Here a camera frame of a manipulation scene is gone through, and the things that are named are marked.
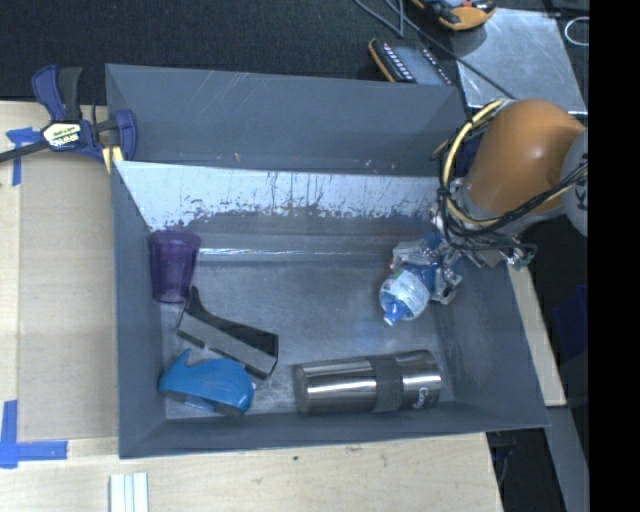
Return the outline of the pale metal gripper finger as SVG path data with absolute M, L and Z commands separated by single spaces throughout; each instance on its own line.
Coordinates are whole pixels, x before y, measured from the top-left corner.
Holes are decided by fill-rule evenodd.
M 453 255 L 442 258 L 435 265 L 435 270 L 433 271 L 434 284 L 431 291 L 432 301 L 448 305 L 454 300 L 463 280 L 459 264 L 460 256 Z

